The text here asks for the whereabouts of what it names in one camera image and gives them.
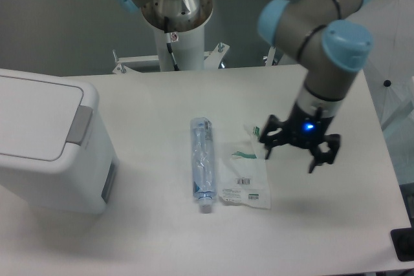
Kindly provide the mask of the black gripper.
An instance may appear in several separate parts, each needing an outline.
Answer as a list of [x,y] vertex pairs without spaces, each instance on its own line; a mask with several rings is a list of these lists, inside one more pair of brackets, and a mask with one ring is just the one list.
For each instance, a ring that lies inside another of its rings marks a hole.
[[[325,135],[334,117],[322,118],[303,111],[297,103],[294,104],[287,121],[281,121],[271,114],[259,136],[259,142],[266,150],[265,160],[268,160],[272,149],[290,144],[301,149],[309,149],[313,160],[308,173],[317,166],[325,163],[333,164],[341,146],[340,134]],[[325,143],[327,150],[322,151],[320,145]]]

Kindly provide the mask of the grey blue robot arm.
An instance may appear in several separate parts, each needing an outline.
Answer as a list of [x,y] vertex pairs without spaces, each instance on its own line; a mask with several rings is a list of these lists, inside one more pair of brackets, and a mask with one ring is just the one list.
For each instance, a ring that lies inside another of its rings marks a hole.
[[[153,28],[161,70],[206,68],[204,25],[212,0],[117,1]],[[267,151],[289,144],[310,151],[312,167],[334,162],[341,138],[327,129],[373,46],[370,32],[348,18],[369,1],[273,0],[264,7],[259,35],[308,71],[288,119],[268,118],[259,137]]]

